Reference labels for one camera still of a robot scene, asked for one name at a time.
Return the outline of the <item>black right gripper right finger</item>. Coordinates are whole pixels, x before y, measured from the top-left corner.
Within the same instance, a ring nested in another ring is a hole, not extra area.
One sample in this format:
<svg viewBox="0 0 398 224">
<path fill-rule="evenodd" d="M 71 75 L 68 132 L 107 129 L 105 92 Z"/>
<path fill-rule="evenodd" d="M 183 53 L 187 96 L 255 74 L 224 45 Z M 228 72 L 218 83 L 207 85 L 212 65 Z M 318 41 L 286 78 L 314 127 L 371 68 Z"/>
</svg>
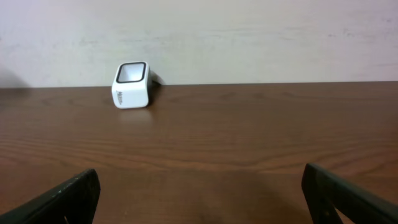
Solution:
<svg viewBox="0 0 398 224">
<path fill-rule="evenodd" d="M 353 223 L 397 224 L 397 205 L 315 164 L 305 166 L 301 187 L 316 224 L 341 223 L 338 212 Z"/>
</svg>

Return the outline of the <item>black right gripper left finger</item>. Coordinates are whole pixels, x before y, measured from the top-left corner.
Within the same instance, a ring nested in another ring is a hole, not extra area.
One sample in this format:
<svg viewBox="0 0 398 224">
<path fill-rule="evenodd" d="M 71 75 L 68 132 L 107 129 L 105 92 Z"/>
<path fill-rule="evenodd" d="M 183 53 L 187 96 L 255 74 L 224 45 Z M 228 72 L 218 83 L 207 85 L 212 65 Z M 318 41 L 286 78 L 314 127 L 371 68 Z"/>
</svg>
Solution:
<svg viewBox="0 0 398 224">
<path fill-rule="evenodd" d="M 92 224 L 100 197 L 100 181 L 88 169 L 31 201 L 1 215 L 1 223 Z"/>
</svg>

